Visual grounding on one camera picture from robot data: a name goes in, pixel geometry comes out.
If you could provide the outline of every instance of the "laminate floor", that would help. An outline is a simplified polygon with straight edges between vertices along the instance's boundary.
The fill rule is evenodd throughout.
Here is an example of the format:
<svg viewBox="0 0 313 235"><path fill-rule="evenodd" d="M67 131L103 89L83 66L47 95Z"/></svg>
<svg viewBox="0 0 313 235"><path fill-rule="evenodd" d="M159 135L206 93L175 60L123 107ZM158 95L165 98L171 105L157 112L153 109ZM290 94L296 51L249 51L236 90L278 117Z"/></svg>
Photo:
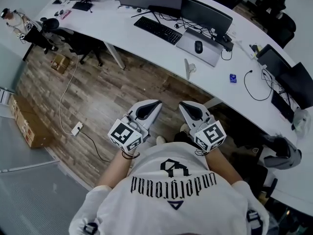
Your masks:
<svg viewBox="0 0 313 235"><path fill-rule="evenodd" d="M60 98L74 73L77 56L70 53L68 46L59 39L53 40L59 44L58 53L71 59L66 72L61 75L50 67L55 52L44 55L41 48L34 47L27 57L27 68L21 76L17 92L28 99L54 135L55 141L49 149L87 184L94 186L108 163L99 159L93 143L86 136L66 135L60 127ZM121 118L136 102L146 99L160 99L163 102L162 111L150 129L151 137L138 148L140 150L155 145L158 135L164 136L167 141L173 140L183 124L178 110L180 101L205 103L212 98L163 68L126 51L117 51L126 65L125 70L119 68L107 51L101 53L103 67L98 67L91 53L83 65L78 65L61 107L65 131L70 133L81 121L83 131L95 141L99 154L108 161L118 148L111 143L107 133L115 120ZM224 104L210 109L210 112L221 121L227 133L236 113ZM254 155L251 150L237 148L231 137L227 137L221 151L230 160L233 154Z"/></svg>

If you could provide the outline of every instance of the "blue object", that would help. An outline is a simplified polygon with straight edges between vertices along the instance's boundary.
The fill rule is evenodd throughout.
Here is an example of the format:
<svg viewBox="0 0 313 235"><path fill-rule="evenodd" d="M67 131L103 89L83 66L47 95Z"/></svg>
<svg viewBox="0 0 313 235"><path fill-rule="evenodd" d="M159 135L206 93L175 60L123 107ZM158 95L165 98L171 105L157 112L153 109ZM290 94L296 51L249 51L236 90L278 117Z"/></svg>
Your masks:
<svg viewBox="0 0 313 235"><path fill-rule="evenodd" d="M229 79L231 83L237 83L237 77L235 74L230 74Z"/></svg>

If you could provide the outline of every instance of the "curved desk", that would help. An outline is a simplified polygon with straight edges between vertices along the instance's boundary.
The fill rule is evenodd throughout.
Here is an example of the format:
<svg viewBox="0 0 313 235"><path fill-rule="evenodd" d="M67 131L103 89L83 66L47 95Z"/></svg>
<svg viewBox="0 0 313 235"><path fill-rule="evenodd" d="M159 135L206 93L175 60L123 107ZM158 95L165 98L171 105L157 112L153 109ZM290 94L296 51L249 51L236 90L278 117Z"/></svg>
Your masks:
<svg viewBox="0 0 313 235"><path fill-rule="evenodd" d="M198 1L215 7L233 18L228 34L234 41L242 41L247 46L259 44L264 47L266 44L270 44L291 66L295 65L294 61L273 39L236 12L212 0ZM41 17L54 18L56 11L70 9L73 4L71 2L66 5L56 5L51 2L41 11L37 20ZM120 3L112 0L93 1L93 4L94 6L91 8L93 13L72 9L72 12L64 20L59 20L60 27L103 41L121 68L124 68L124 64L114 46L142 57L185 79L184 59L186 58L190 64L193 63L197 67L197 71L191 74L189 82L213 95L215 97L213 101L224 102L269 135L281 134L297 145L297 137L291 130L291 124L271 104L271 96L265 101L256 101L246 91L243 79L249 70L253 70L253 73L247 75L246 85L255 98L267 97L270 88L261 79L261 69L257 61L248 58L237 45L234 46L231 60L226 61L220 58L216 67L212 67L159 37L135 27L134 23L139 19L139 17L131 18L138 14L135 9L119 8ZM145 17L156 20L152 14L146 14ZM175 29L175 22L162 19L160 21L180 33L185 31L183 27ZM224 55L224 58L228 58L229 53L223 53ZM231 73L237 75L236 84L229 82Z"/></svg>

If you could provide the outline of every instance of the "white power adapter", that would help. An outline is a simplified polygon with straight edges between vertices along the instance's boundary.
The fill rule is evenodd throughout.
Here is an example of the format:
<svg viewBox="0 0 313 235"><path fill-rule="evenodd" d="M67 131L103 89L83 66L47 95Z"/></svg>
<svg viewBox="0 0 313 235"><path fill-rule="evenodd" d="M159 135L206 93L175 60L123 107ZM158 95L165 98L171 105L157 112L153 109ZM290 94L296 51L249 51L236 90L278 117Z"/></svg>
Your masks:
<svg viewBox="0 0 313 235"><path fill-rule="evenodd" d="M72 129L72 134L74 136L77 136L77 134L79 133L79 130L81 130L83 128L83 123L82 122L78 122L75 127Z"/></svg>

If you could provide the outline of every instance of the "computer mouse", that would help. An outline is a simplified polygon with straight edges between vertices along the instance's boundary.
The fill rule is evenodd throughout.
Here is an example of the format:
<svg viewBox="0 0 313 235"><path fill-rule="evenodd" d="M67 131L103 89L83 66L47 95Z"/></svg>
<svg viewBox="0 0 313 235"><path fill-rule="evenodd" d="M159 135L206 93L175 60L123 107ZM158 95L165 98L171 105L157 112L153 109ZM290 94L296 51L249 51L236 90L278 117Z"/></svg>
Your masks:
<svg viewBox="0 0 313 235"><path fill-rule="evenodd" d="M200 54L203 52L203 46L201 41L195 41L195 52Z"/></svg>

